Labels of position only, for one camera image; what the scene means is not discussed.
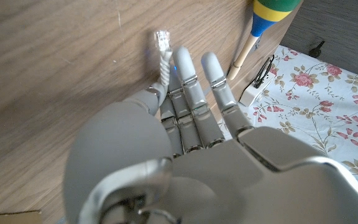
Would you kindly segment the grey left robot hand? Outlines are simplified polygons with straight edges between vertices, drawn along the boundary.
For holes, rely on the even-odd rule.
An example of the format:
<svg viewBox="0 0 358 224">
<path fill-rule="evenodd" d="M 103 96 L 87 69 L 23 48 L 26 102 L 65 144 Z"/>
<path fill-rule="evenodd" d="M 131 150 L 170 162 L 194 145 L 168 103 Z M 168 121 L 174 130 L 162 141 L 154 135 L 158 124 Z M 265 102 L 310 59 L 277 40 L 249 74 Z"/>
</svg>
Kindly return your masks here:
<svg viewBox="0 0 358 224">
<path fill-rule="evenodd" d="M 184 47 L 160 81 L 96 113 L 63 180 L 69 223 L 358 223 L 358 182 L 340 163 L 242 113 L 215 54 L 202 65 L 226 139 Z"/>
</svg>

